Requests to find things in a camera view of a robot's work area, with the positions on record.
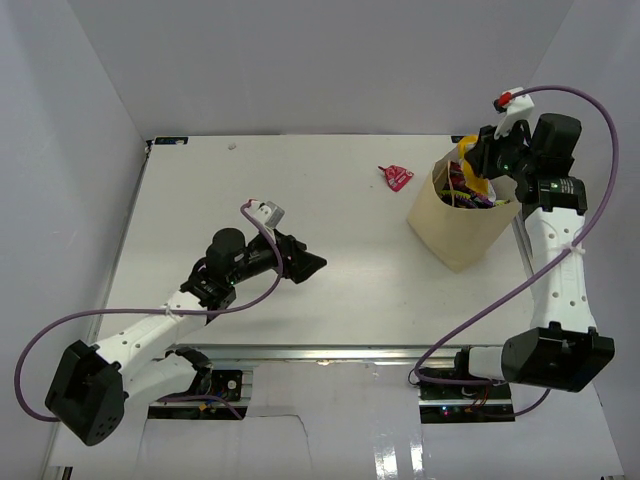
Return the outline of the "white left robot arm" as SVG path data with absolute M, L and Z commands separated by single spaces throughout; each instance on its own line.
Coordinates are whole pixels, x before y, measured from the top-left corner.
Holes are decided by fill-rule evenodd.
M 93 345 L 78 340 L 64 350 L 45 397 L 47 409 L 94 446 L 139 405 L 171 395 L 202 398 L 211 387 L 208 359 L 180 340 L 228 310 L 237 284 L 268 271 L 299 284 L 326 264 L 279 231 L 251 241 L 235 228 L 218 231 L 159 313 Z

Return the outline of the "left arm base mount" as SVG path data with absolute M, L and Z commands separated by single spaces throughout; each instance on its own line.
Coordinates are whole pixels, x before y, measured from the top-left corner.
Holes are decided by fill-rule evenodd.
M 248 409 L 241 370 L 207 370 L 188 390 L 156 402 L 147 417 L 154 420 L 241 421 Z

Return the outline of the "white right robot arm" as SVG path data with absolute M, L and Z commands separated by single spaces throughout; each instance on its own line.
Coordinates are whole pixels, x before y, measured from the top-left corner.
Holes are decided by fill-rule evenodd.
M 613 339 L 598 333 L 585 286 L 579 234 L 588 209 L 584 183 L 571 176 L 579 120 L 541 115 L 535 128 L 515 122 L 504 137 L 481 129 L 466 153 L 475 174 L 516 183 L 530 245 L 533 316 L 527 331 L 501 347 L 472 347 L 451 374 L 453 390 L 472 399 L 488 380 L 579 392 L 613 359 Z

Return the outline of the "purple white snack packet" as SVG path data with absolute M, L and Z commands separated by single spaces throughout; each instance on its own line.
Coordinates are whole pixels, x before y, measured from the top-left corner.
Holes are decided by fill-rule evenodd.
M 465 183 L 465 178 L 462 173 L 461 167 L 458 162 L 452 161 L 448 164 L 448 172 L 447 172 L 447 181 L 445 185 L 448 184 L 451 189 L 456 189 L 460 191 L 471 192 Z M 496 193 L 490 183 L 489 186 L 489 197 L 490 200 L 496 200 Z

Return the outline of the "dark blue chips bag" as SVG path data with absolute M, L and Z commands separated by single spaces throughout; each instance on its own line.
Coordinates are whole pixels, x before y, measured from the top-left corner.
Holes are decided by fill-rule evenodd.
M 437 192 L 440 200 L 448 206 L 462 209 L 491 209 L 510 203 L 509 200 L 490 200 L 476 192 L 451 189 L 448 184 Z

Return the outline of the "red candy packet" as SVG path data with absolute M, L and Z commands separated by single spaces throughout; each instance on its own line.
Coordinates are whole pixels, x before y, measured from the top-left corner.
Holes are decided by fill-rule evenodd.
M 388 187 L 393 192 L 402 190 L 414 176 L 411 171 L 398 165 L 379 166 L 378 169 L 382 172 Z

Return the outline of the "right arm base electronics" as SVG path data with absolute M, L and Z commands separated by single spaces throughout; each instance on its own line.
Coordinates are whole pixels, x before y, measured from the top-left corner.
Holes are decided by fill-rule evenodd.
M 505 383 L 459 386 L 423 382 L 413 371 L 409 384 L 417 389 L 422 425 L 454 425 L 515 420 L 512 393 Z

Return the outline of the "yellow snack bar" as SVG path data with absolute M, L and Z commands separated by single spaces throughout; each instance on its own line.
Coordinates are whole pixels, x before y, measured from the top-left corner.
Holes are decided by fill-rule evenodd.
M 458 163 L 464 175 L 466 186 L 477 194 L 489 197 L 490 182 L 484 178 L 478 177 L 474 173 L 471 164 L 465 159 L 465 154 L 475 146 L 477 140 L 477 135 L 468 135 L 464 136 L 457 143 Z

